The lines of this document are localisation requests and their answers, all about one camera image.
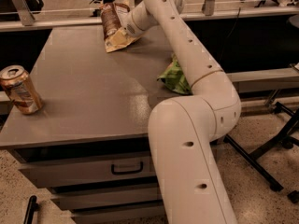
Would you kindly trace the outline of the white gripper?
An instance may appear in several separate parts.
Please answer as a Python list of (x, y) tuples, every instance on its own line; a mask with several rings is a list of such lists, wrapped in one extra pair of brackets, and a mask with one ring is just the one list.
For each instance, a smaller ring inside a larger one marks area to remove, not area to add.
[(134, 7), (122, 20), (123, 27), (131, 37), (142, 36), (149, 28), (158, 24), (148, 12), (145, 3), (141, 2)]

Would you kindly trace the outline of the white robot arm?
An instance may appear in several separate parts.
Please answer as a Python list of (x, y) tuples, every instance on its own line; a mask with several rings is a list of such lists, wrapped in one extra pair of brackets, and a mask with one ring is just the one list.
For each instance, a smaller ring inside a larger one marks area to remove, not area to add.
[(164, 100), (149, 116), (150, 152), (169, 224), (237, 224), (211, 142), (241, 113), (238, 93), (178, 13), (181, 0), (142, 0), (125, 18), (132, 36), (159, 23), (192, 93)]

